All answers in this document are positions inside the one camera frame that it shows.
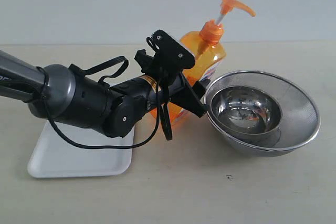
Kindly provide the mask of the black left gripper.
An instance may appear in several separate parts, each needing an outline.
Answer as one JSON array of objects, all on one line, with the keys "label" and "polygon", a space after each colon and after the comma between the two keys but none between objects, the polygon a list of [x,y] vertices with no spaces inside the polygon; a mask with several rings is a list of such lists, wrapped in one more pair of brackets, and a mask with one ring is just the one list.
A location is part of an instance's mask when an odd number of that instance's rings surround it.
[{"label": "black left gripper", "polygon": [[209,80],[196,81],[191,86],[187,79],[179,73],[174,82],[167,86],[163,81],[156,87],[157,81],[148,75],[111,86],[110,89],[126,96],[126,106],[136,118],[156,109],[158,104],[173,103],[198,117],[207,112],[207,105],[201,102]]}]

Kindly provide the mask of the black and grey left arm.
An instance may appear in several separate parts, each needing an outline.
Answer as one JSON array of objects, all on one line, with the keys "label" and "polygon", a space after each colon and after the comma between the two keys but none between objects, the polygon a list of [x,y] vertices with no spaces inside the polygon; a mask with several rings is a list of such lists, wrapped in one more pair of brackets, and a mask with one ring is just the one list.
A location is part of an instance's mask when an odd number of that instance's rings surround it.
[{"label": "black and grey left arm", "polygon": [[136,53],[135,61],[142,75],[112,86],[106,76],[94,81],[90,75],[115,65],[120,65],[115,75],[121,75],[129,64],[123,56],[83,70],[76,65],[35,67],[1,52],[1,95],[27,103],[34,116],[51,124],[92,129],[107,137],[126,136],[151,111],[160,114],[169,132],[168,103],[205,114],[201,97],[209,80],[190,85],[182,73],[190,61],[161,51],[149,56],[145,50]]}]

